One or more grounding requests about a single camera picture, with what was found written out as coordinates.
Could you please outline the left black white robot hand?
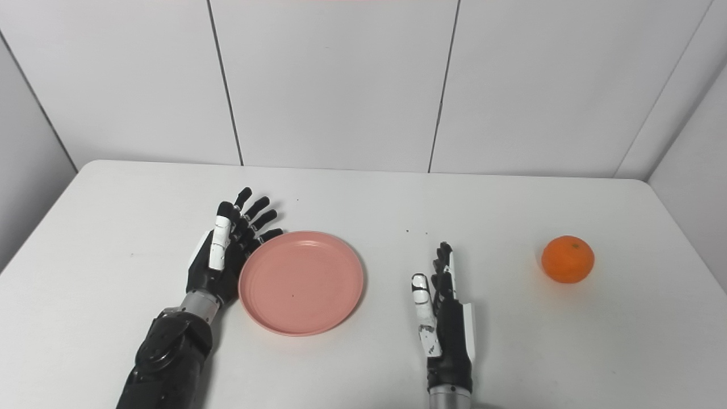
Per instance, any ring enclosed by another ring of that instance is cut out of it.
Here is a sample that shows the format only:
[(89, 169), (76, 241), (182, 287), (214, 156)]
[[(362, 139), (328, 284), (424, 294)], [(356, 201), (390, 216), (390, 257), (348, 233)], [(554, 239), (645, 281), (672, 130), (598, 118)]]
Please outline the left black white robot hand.
[(263, 244), (283, 235), (281, 228), (265, 231), (278, 213), (270, 198), (262, 196), (249, 206), (252, 189), (244, 188), (233, 203), (219, 204), (215, 227), (206, 233), (190, 262), (186, 291), (207, 293), (223, 307), (239, 297), (243, 266)]

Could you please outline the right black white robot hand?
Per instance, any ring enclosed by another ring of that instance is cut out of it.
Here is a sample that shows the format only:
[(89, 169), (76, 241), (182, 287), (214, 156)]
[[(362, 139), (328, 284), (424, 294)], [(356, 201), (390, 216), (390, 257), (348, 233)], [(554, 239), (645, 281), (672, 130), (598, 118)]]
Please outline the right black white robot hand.
[(417, 332), (427, 360), (428, 390), (440, 386), (472, 393), (475, 357), (473, 309), (457, 294), (453, 248), (436, 249), (431, 277), (411, 277)]

